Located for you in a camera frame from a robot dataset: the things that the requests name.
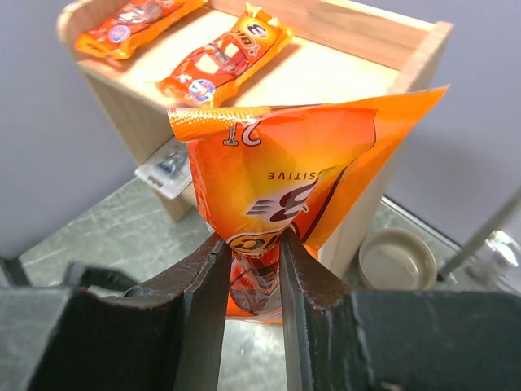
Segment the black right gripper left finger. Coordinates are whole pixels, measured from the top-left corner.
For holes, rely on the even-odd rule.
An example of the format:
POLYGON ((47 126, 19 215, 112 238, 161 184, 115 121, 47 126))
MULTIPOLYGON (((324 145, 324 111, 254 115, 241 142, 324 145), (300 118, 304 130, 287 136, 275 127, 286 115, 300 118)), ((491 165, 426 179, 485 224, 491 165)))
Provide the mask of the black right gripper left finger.
POLYGON ((213 235, 122 297, 3 288, 2 389, 216 389, 230 263, 213 235))

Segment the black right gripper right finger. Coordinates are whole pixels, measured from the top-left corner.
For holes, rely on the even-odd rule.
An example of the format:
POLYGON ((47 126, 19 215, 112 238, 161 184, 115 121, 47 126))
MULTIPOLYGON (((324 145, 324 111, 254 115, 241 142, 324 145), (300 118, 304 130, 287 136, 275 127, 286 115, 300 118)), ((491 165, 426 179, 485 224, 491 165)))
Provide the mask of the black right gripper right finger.
POLYGON ((354 291, 292 230, 280 240, 290 390, 517 390, 520 299, 354 291))

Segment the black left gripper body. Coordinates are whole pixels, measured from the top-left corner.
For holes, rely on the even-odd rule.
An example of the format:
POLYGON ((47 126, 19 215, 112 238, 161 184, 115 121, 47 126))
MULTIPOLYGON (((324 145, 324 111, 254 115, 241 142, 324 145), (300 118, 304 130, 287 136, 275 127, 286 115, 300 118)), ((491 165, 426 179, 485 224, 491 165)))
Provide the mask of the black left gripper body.
POLYGON ((138 285, 138 281, 125 272, 71 261, 64 271, 64 285, 80 288, 101 288, 113 292, 126 292, 138 285))

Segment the blue blister razor pack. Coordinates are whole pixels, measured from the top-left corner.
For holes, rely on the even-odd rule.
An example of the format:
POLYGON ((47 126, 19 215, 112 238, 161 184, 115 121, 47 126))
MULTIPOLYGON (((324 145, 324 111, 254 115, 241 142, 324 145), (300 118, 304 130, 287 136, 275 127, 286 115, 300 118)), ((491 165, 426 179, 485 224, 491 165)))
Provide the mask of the blue blister razor pack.
POLYGON ((169 200, 177 198, 191 184, 186 145, 171 138, 134 175, 169 200))

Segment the orange razor pack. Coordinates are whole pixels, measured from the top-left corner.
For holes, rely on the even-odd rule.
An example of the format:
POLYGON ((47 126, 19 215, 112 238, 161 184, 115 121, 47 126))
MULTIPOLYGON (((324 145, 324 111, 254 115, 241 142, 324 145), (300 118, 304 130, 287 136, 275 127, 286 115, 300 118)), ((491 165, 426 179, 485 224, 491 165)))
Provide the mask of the orange razor pack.
POLYGON ((247 2, 230 30, 193 50, 155 86, 190 106, 219 107, 295 35, 290 25, 247 2))
POLYGON ((200 215, 230 246, 229 319, 282 319, 284 231, 312 257, 445 87, 347 103, 170 108, 200 215))
POLYGON ((139 47, 206 4, 204 0, 130 1, 99 26, 83 32, 74 48, 96 58, 129 59, 139 47))

